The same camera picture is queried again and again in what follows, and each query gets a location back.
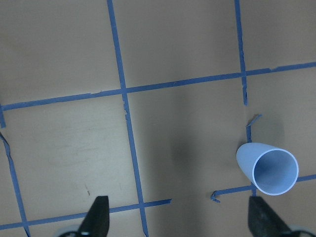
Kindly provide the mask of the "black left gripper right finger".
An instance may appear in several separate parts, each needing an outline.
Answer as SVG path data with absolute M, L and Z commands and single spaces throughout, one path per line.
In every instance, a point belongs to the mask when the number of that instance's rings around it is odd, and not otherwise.
M 251 196 L 248 228 L 253 237 L 291 237 L 292 231 L 262 197 Z

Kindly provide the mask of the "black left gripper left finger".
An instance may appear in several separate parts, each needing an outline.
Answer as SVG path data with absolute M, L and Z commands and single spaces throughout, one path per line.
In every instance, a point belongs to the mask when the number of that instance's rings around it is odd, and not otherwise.
M 108 196 L 97 196 L 79 227 L 80 237 L 106 237 L 110 226 Z

